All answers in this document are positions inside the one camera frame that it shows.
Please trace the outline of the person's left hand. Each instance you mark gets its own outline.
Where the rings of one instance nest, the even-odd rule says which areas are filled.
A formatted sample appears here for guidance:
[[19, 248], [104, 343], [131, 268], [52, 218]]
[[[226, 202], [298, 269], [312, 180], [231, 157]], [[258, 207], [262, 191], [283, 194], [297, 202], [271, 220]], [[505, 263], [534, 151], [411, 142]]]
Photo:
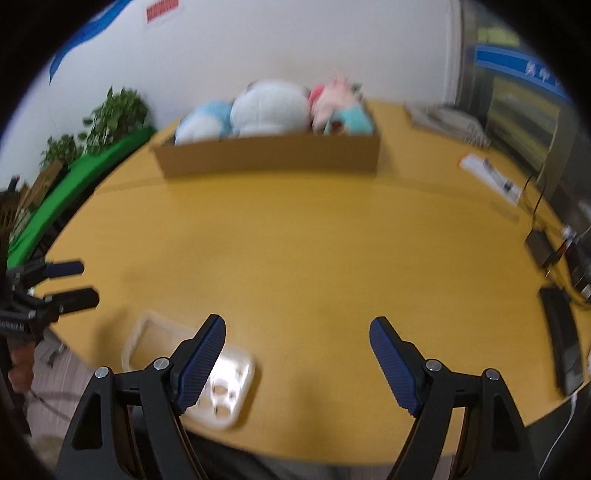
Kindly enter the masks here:
[[31, 389], [34, 379], [34, 354], [33, 342], [24, 343], [11, 350], [12, 368], [8, 378], [13, 390], [18, 394], [26, 394]]

